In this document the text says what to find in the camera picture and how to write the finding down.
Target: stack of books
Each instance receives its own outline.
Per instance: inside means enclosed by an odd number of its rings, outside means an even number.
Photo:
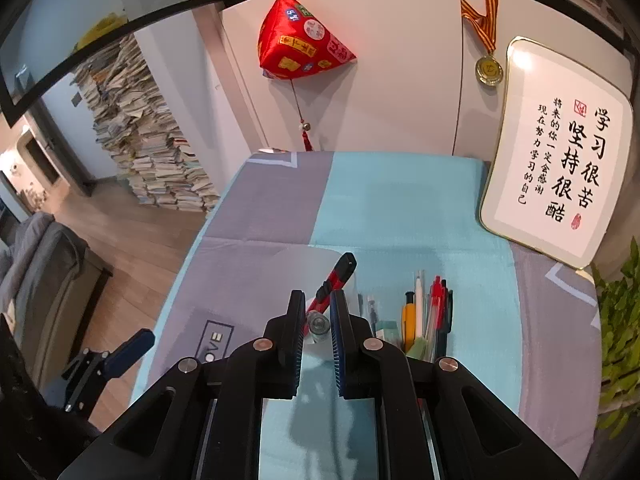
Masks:
[[[73,83],[94,114],[96,142],[143,204],[212,209],[218,192],[180,131],[130,34],[78,66]]]

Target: red pen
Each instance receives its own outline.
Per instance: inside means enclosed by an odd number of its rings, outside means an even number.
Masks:
[[[442,323],[442,312],[444,303],[444,287],[440,281],[440,276],[436,276],[430,288],[431,303],[429,307],[429,322],[427,326],[427,361],[433,362],[433,353],[436,346],[436,334],[438,327]]]

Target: metal screw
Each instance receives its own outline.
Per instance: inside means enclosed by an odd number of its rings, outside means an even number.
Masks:
[[[382,341],[375,337],[370,337],[364,340],[364,348],[367,350],[380,350],[383,347]]]
[[[265,350],[270,350],[271,348],[273,348],[273,341],[271,339],[261,337],[260,339],[256,339],[254,341],[254,348],[258,352],[264,352]]]
[[[438,364],[446,372],[455,372],[458,369],[458,361],[453,357],[443,357]]]
[[[197,367],[198,362],[193,357],[184,358],[178,363],[178,370],[180,370],[183,374],[193,372]]]

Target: wooden floor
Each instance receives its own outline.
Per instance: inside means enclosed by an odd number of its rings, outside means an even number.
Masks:
[[[113,266],[83,347],[113,350],[138,329],[153,329],[204,213],[140,205],[117,182],[98,184],[90,198],[71,192],[55,209],[57,221]],[[100,430],[128,406],[139,367],[140,362],[107,384],[90,419]]]

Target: gold medal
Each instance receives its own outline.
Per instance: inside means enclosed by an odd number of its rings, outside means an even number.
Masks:
[[[495,87],[504,77],[502,67],[494,57],[498,0],[484,0],[484,3],[486,16],[475,10],[468,1],[460,0],[462,17],[471,24],[488,54],[476,62],[476,77],[482,84]]]
[[[502,81],[504,72],[495,57],[484,56],[476,62],[476,77],[479,82],[494,87]]]

